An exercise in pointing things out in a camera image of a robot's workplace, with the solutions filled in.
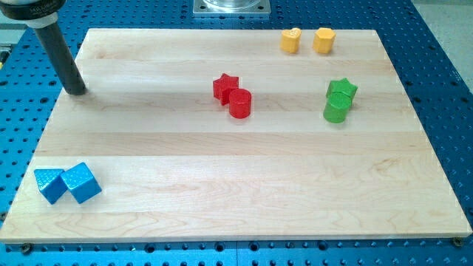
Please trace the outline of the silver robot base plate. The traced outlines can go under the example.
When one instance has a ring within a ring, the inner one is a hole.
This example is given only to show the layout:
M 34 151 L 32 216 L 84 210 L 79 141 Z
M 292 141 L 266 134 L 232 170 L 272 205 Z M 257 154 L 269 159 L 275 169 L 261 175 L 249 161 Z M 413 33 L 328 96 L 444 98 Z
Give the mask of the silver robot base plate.
M 193 0 L 193 14 L 269 14 L 269 0 Z

